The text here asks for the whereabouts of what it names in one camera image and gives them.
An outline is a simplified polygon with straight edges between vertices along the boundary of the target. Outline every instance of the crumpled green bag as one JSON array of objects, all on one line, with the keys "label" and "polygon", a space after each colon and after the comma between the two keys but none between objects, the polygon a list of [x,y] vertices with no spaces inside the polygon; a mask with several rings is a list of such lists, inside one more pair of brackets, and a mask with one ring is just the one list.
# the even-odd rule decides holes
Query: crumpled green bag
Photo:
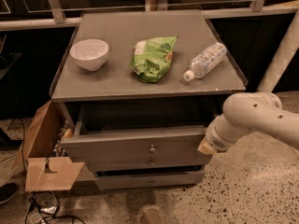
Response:
[{"label": "crumpled green bag", "polygon": [[156,37],[140,41],[135,46],[130,67],[143,82],[157,82],[169,70],[177,36]]}]

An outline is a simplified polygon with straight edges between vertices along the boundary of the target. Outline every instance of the speckled floor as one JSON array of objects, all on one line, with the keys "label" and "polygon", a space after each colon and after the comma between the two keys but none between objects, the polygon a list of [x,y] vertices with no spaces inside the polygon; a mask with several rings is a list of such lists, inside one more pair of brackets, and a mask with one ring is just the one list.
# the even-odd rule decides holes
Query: speckled floor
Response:
[{"label": "speckled floor", "polygon": [[[278,96],[285,110],[299,113],[299,91]],[[14,154],[3,151],[1,160]],[[12,180],[22,185],[22,166],[12,169],[12,160],[0,162],[0,184]],[[55,192],[60,204],[57,215],[74,215],[91,224],[135,224],[153,208],[169,224],[299,223],[298,150],[253,133],[226,153],[214,155],[205,170],[203,180],[193,187],[103,192],[93,182],[77,182],[70,191]],[[50,193],[40,195],[53,202]],[[1,223],[24,223],[30,196],[21,187],[15,198],[1,205]],[[37,214],[33,214],[27,223],[35,223]],[[72,219],[51,223],[72,223]]]}]

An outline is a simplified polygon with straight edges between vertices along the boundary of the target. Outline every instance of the brown box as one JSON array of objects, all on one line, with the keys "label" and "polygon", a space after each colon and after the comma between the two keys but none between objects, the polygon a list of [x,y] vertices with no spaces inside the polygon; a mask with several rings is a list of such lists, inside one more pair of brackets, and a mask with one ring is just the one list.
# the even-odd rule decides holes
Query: brown box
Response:
[{"label": "brown box", "polygon": [[37,109],[13,164],[28,160],[26,191],[69,190],[76,181],[84,162],[50,156],[63,125],[52,101]]}]

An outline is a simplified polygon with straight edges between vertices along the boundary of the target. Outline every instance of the robotic arm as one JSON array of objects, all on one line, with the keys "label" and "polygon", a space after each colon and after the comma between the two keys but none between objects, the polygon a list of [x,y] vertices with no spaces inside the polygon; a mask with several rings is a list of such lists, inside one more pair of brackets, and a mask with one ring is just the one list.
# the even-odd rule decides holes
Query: robotic arm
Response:
[{"label": "robotic arm", "polygon": [[223,104],[223,114],[206,130],[199,151],[213,154],[226,151],[239,138],[261,132],[299,149],[299,114],[282,110],[273,93],[236,93]]}]

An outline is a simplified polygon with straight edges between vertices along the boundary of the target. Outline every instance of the white bottle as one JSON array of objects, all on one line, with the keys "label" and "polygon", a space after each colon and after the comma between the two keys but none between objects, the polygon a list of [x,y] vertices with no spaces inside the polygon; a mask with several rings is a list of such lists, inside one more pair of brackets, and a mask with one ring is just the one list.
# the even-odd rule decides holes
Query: white bottle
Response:
[{"label": "white bottle", "polygon": [[184,79],[191,81],[194,78],[203,78],[214,67],[224,60],[227,48],[220,42],[209,46],[198,56],[192,59],[189,70],[184,73]]}]

